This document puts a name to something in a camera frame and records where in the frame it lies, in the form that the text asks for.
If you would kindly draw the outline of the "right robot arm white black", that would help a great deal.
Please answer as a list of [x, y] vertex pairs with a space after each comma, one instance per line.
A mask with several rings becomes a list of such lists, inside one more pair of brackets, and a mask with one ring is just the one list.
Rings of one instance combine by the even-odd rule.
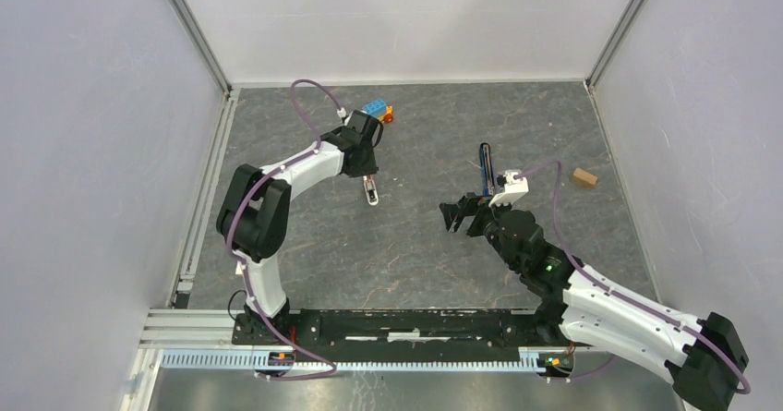
[[536, 338], [563, 338], [621, 357], [669, 383], [699, 410], [726, 410], [745, 393], [747, 351], [733, 322], [705, 318], [657, 303], [621, 286], [545, 239], [528, 211], [494, 205], [469, 192], [439, 205], [447, 229], [470, 222], [467, 235], [483, 237], [510, 271], [541, 300]]

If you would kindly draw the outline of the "blue stapler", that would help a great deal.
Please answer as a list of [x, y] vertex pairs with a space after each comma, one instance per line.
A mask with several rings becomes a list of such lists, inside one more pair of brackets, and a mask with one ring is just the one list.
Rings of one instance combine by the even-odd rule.
[[496, 191], [496, 181], [491, 156], [491, 146], [486, 142], [482, 142], [479, 145], [479, 160], [482, 171], [482, 194], [485, 196], [492, 196]]

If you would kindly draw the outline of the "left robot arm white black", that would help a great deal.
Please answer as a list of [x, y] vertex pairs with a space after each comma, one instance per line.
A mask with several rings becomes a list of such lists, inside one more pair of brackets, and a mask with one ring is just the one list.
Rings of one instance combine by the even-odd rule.
[[246, 313], [256, 320], [254, 330], [266, 343], [282, 342], [292, 327], [278, 259], [292, 202], [323, 180], [376, 174], [375, 149], [383, 131], [376, 117], [355, 110], [304, 150], [278, 163], [242, 164], [235, 170], [216, 229], [238, 264]]

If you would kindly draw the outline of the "pink white staple remover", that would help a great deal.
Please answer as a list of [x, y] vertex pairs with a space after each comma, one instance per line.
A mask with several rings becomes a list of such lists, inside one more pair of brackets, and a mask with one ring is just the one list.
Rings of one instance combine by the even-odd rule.
[[379, 204], [379, 195], [375, 181], [371, 175], [363, 176], [363, 189], [365, 191], [367, 203], [370, 206], [377, 206]]

